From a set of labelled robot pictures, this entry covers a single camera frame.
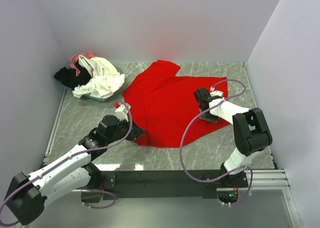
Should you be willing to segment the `red t shirt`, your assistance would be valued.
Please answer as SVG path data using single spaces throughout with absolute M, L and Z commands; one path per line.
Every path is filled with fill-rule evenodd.
M 173 62 L 155 61 L 124 91 L 134 123 L 145 130 L 135 140 L 139 146 L 179 148 L 186 127 L 200 112 L 194 92 L 217 84 L 228 96 L 226 77 L 177 76 L 179 70 Z

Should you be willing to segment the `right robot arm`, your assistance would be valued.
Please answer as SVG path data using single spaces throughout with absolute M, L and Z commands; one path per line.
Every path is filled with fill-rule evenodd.
M 224 99 L 222 91 L 208 91 L 203 87 L 193 94 L 202 120 L 216 124 L 222 119 L 233 127 L 235 149 L 220 166 L 222 173 L 219 175 L 221 185 L 230 188 L 240 179 L 241 172 L 251 164 L 253 157 L 272 144 L 267 121 L 260 108 L 233 104 Z

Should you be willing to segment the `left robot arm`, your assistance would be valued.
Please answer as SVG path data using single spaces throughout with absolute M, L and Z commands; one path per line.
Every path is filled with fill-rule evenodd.
M 78 188 L 102 189 L 104 178 L 93 161 L 121 141 L 135 141 L 145 134 L 131 119 L 106 115 L 65 155 L 28 175 L 16 174 L 9 185 L 5 204 L 17 221 L 28 225 L 45 207 Z

